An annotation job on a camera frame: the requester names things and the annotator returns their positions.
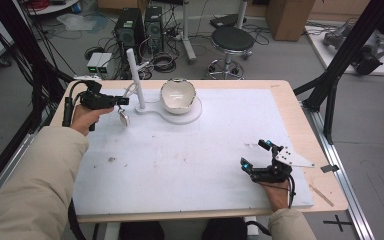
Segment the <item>gray floor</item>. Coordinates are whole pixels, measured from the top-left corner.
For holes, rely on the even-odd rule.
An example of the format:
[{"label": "gray floor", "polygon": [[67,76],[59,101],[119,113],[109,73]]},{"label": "gray floor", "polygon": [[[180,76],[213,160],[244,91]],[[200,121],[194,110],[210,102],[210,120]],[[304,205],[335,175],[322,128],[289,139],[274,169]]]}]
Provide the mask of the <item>gray floor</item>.
[{"label": "gray floor", "polygon": [[[99,39],[111,37],[114,23],[95,16],[99,29],[65,32],[63,26],[52,26],[57,23],[56,16],[58,14],[50,14],[42,19],[46,29],[57,33],[51,37],[52,43],[78,75],[88,74],[85,67],[87,60],[83,57],[85,50],[97,46]],[[209,19],[202,19],[200,33],[209,35],[213,31]],[[248,24],[251,23],[265,26],[263,19],[250,18]],[[198,24],[197,19],[190,21],[191,33],[197,31]],[[269,45],[255,45],[254,55],[246,61],[236,58],[245,68],[246,79],[284,79],[295,88],[324,71],[306,36],[302,36],[298,42],[273,41],[267,33],[263,36],[269,39]],[[205,38],[192,38],[191,42],[198,58],[195,64],[187,63],[183,47],[178,44],[181,53],[176,60],[177,69],[169,74],[154,72],[152,79],[206,79],[204,74],[207,65],[222,55]],[[61,59],[57,58],[57,62],[60,69],[72,74]],[[0,66],[0,153],[30,112],[30,92],[31,87],[16,66]],[[305,93],[298,99],[303,100],[307,96],[308,93]],[[384,239],[384,77],[343,75],[338,86],[333,140],[375,238]],[[342,222],[350,221],[347,212],[313,213],[306,214],[306,217],[319,239],[357,239],[352,226],[343,225],[341,231],[338,225],[323,223],[335,221],[335,215]],[[258,220],[267,224],[266,217],[258,217]],[[192,240],[200,239],[205,220],[169,221],[162,225],[166,239]],[[90,238],[93,225],[85,224],[82,227]],[[73,239],[68,229],[62,239]]]}]

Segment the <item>beige jacket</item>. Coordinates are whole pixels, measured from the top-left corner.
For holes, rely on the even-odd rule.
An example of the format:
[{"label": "beige jacket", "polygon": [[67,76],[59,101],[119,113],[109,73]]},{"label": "beige jacket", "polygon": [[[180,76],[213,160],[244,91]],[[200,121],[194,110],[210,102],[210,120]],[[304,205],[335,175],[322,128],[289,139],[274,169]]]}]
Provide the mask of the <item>beige jacket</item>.
[{"label": "beige jacket", "polygon": [[[45,127],[0,189],[0,239],[60,239],[88,141],[71,128]],[[302,213],[270,217],[273,239],[315,239]]]}]

